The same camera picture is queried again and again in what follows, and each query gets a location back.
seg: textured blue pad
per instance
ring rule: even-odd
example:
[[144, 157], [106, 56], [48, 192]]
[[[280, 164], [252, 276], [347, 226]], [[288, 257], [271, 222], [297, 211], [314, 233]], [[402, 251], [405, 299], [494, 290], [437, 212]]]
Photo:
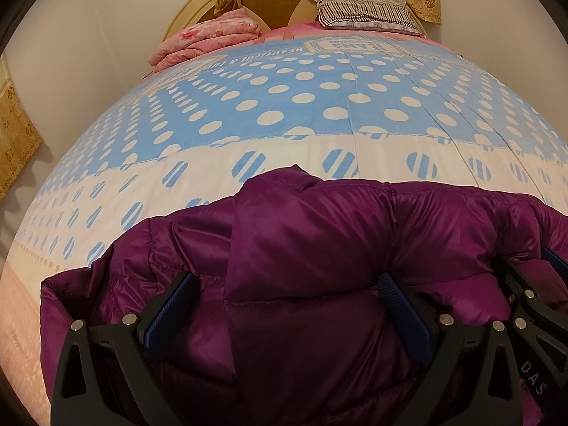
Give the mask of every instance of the textured blue pad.
[[387, 273], [377, 282], [379, 299], [387, 309], [410, 358], [425, 367], [434, 357], [432, 335], [404, 293]]
[[540, 257], [548, 261], [561, 279], [564, 280], [564, 283], [568, 285], [568, 263], [549, 248], [543, 248], [540, 252]]
[[177, 286], [144, 334], [144, 358], [154, 362], [166, 355], [173, 338], [197, 300], [200, 281], [193, 274]]

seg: wall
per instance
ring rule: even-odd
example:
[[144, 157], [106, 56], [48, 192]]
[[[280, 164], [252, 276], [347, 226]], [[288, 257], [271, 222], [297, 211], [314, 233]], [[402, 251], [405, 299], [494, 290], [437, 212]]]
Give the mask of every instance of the wall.
[[[45, 140], [0, 204], [0, 262], [50, 170], [78, 136], [149, 72], [147, 58], [188, 0], [38, 0], [5, 56]], [[442, 0], [432, 38], [487, 69], [568, 139], [568, 45], [538, 0]]]

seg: pillow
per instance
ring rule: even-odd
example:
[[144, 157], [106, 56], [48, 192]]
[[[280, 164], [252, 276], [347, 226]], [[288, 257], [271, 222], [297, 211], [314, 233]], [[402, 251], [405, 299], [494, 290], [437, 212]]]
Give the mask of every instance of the pillow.
[[314, 0], [323, 28], [424, 36], [406, 0]]

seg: shiny purple fabric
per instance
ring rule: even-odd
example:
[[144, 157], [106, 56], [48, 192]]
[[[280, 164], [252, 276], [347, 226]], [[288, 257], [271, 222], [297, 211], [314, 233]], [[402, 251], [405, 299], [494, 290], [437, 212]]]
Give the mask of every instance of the shiny purple fabric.
[[[566, 286], [540, 260], [545, 246], [567, 256], [568, 218], [529, 195], [271, 171], [234, 197], [144, 220], [92, 269], [46, 279], [46, 389], [74, 319], [116, 323], [188, 270], [200, 302], [154, 369], [195, 424], [378, 424], [417, 365], [377, 299], [377, 276], [388, 270], [483, 325], [510, 313], [489, 268], [499, 254], [568, 311]], [[540, 419], [526, 392], [524, 418]]]

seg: bed sheet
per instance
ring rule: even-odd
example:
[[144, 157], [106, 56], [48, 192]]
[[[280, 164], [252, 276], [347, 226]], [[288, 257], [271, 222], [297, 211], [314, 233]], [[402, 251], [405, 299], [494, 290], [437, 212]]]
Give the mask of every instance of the bed sheet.
[[498, 79], [426, 39], [310, 25], [167, 69], [107, 110], [42, 186], [0, 281], [0, 364], [39, 424], [39, 284], [149, 216], [297, 164], [324, 179], [530, 193], [568, 211], [568, 147]]

